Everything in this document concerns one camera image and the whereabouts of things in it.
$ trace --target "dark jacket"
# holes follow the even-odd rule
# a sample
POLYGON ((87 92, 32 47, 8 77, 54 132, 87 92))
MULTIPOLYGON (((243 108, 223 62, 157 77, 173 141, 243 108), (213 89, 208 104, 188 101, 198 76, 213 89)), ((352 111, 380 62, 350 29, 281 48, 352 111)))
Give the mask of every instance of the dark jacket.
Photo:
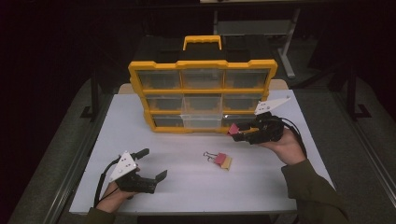
MULTIPOLYGON (((297 202, 301 223, 348 223, 341 198, 326 179, 318 175, 309 160, 282 167, 289 198, 297 202)), ((115 215, 91 208, 86 224, 111 224, 115 215)))

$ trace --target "binder clip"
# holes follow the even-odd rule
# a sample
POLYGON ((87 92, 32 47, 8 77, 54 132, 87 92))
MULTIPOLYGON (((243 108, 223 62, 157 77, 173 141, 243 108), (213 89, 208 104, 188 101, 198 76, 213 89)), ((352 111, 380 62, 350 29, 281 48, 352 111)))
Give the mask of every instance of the binder clip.
POLYGON ((227 156, 226 154, 224 153, 212 154, 206 151, 204 153, 204 156, 207 157, 208 161, 218 164, 222 169, 230 170, 231 161, 233 159, 227 156))

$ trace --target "person's left hand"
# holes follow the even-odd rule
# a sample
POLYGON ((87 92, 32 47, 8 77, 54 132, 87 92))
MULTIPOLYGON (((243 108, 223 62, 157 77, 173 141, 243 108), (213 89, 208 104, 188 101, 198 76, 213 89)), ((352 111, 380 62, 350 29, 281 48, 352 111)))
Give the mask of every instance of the person's left hand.
POLYGON ((122 191, 117 186, 117 183, 113 181, 108 184, 107 189, 103 194, 102 200, 99 202, 99 204, 96 205, 96 209, 108 213, 117 212, 117 210, 119 210, 120 206, 125 200, 131 198, 137 193, 138 192, 122 191))

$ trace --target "white bracket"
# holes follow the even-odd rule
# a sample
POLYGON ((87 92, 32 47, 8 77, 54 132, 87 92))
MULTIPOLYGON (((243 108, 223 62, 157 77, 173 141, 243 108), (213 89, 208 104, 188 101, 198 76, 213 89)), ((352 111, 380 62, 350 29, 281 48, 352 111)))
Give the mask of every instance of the white bracket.
POLYGON ((276 107, 285 104, 290 99, 290 96, 286 96, 286 98, 259 102, 257 104, 256 110, 254 111, 255 115, 260 115, 270 110, 275 109, 276 107))
POLYGON ((128 174, 132 170, 137 168, 137 164, 134 162, 134 159, 132 159, 131 154, 129 152, 125 151, 120 160, 119 163, 117 163, 116 168, 114 169, 113 173, 110 176, 110 182, 122 177, 123 175, 128 174))

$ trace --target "hand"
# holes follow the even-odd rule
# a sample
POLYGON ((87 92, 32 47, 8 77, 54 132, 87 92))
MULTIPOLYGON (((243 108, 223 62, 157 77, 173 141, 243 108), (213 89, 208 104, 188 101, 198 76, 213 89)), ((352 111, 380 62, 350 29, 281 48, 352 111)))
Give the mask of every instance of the hand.
POLYGON ((96 209, 114 213, 119 210, 122 203, 128 198, 136 195, 138 192, 127 192, 122 191, 117 186, 116 182, 111 182, 108 184, 105 193, 103 194, 103 199, 96 205, 96 209))
POLYGON ((274 151, 279 159, 287 165, 293 165, 306 160, 293 132, 286 128, 283 130, 282 138, 279 141, 260 143, 259 146, 267 147, 274 151))

